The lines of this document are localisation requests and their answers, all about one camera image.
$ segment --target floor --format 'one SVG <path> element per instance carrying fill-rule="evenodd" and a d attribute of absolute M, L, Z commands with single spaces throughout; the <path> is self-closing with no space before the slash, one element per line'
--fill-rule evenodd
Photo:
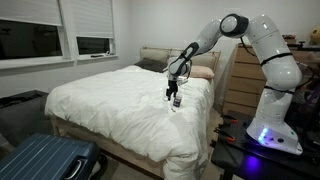
<path fill-rule="evenodd" d="M 207 130 L 207 140 L 208 144 L 210 143 L 211 139 L 216 139 L 217 134 L 213 132 L 213 129 L 222 121 L 220 118 L 219 113 L 212 108 L 210 112 L 211 121 Z M 10 145 L 5 145 L 0 147 L 0 159 L 2 159 L 4 156 L 6 156 L 10 151 L 13 150 L 13 147 Z M 210 154 L 212 152 L 212 148 L 208 146 L 208 150 L 210 151 Z M 223 170 L 219 167 L 213 165 L 212 163 L 208 162 L 208 165 L 204 171 L 203 176 L 201 177 L 201 180 L 215 180 L 219 179 L 220 174 L 223 173 Z M 136 171 L 135 169 L 132 169 L 128 167 L 125 164 L 119 163 L 116 160 L 109 159 L 108 161 L 108 167 L 105 173 L 103 174 L 102 180 L 152 180 L 151 177 Z M 241 180 L 241 178 L 234 176 L 234 180 Z"/>

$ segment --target headboard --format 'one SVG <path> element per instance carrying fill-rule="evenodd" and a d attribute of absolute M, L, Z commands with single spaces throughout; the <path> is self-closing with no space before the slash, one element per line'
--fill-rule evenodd
<path fill-rule="evenodd" d="M 178 57 L 182 51 L 182 49 L 175 48 L 142 47 L 140 49 L 140 60 L 143 58 L 150 58 L 161 62 L 167 62 L 170 57 Z M 209 67 L 215 73 L 220 54 L 220 51 L 209 51 L 207 53 L 194 56 L 191 58 L 192 64 L 196 66 Z"/>

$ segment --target white wall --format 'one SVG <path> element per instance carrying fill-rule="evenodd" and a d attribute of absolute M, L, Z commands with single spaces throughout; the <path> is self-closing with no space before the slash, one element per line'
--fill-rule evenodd
<path fill-rule="evenodd" d="M 0 71 L 0 97 L 33 89 L 50 92 L 54 87 L 93 74 L 123 68 L 134 62 L 128 52 L 130 47 L 129 0 L 114 0 L 114 28 L 118 59 L 94 60 L 63 65 L 49 65 Z"/>
<path fill-rule="evenodd" d="M 249 18 L 267 14 L 282 34 L 296 34 L 309 40 L 319 25 L 319 0 L 135 0 L 131 2 L 132 50 L 136 57 L 142 46 L 185 48 L 211 19 L 229 13 Z M 213 50 L 222 51 L 216 72 L 216 100 L 222 102 L 225 69 L 231 52 L 240 41 L 222 38 Z"/>

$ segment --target wooden dresser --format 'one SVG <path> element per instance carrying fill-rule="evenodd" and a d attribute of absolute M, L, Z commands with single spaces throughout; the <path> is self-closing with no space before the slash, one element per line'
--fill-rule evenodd
<path fill-rule="evenodd" d="M 251 46 L 248 46 L 248 50 L 254 53 Z M 297 61 L 306 62 L 309 52 L 296 50 L 291 50 L 291 52 Z M 242 45 L 237 45 L 232 53 L 232 66 L 222 112 L 235 110 L 255 115 L 265 83 L 266 79 L 258 58 L 248 54 Z"/>

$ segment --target window blind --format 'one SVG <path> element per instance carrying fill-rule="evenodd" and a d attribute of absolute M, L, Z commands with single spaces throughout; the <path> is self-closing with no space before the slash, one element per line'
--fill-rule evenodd
<path fill-rule="evenodd" d="M 0 19 L 62 25 L 58 0 L 0 0 Z"/>
<path fill-rule="evenodd" d="M 114 38 L 111 0 L 72 0 L 76 36 Z"/>

